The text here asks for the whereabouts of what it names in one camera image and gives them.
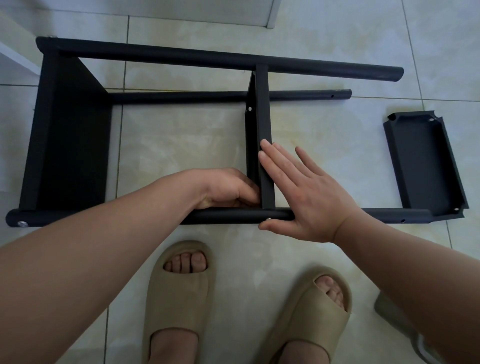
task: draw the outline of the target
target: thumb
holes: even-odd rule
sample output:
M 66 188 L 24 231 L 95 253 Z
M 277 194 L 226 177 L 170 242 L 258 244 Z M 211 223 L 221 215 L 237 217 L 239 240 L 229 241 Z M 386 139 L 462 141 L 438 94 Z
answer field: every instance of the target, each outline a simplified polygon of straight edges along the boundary
M 299 226 L 295 220 L 285 221 L 277 220 L 275 218 L 262 221 L 258 228 L 260 230 L 268 230 L 274 232 L 275 234 L 286 235 L 295 237 L 299 234 Z

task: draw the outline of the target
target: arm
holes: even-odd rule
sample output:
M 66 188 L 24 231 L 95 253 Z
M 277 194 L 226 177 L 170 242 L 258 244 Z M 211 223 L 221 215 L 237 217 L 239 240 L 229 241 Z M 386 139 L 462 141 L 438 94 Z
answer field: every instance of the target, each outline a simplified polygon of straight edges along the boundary
M 261 143 L 260 162 L 295 213 L 262 230 L 333 242 L 402 309 L 453 363 L 480 361 L 480 261 L 407 233 L 363 212 L 301 148 L 301 162 L 280 145 Z
M 188 213 L 243 203 L 238 170 L 187 170 L 0 248 L 0 362 L 54 362 Z

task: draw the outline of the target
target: black metal tray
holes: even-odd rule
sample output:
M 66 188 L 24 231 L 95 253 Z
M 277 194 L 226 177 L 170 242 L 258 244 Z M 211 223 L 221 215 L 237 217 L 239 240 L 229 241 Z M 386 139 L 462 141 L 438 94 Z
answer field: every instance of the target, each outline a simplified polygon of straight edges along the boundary
M 403 208 L 428 209 L 433 221 L 462 218 L 468 208 L 443 118 L 397 112 L 384 123 Z

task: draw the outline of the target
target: forearm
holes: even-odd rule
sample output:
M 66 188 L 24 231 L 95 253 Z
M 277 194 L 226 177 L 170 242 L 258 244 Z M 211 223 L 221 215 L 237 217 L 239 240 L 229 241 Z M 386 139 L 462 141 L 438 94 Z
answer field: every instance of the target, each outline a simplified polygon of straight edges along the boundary
M 364 213 L 341 225 L 335 243 L 431 342 L 478 355 L 480 261 Z
M 201 183 L 181 173 L 190 172 L 164 177 L 0 250 L 0 362 L 20 352 L 37 363 L 51 362 L 73 343 L 201 200 Z

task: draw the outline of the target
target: black metal frame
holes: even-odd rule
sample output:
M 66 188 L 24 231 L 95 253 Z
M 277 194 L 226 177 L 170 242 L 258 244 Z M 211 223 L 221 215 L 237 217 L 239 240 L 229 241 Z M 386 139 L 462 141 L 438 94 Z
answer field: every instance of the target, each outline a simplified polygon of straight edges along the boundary
M 351 90 L 269 91 L 268 72 L 398 81 L 403 68 L 193 49 L 38 37 L 44 54 L 18 209 L 8 225 L 45 226 L 105 201 L 111 108 L 116 104 L 245 102 L 247 175 L 260 208 L 195 210 L 182 224 L 259 223 L 294 219 L 275 208 L 274 184 L 258 162 L 260 140 L 272 141 L 270 101 L 349 99 Z M 136 61 L 252 71 L 247 92 L 107 93 L 79 60 Z M 429 223 L 429 210 L 364 208 L 385 223 Z

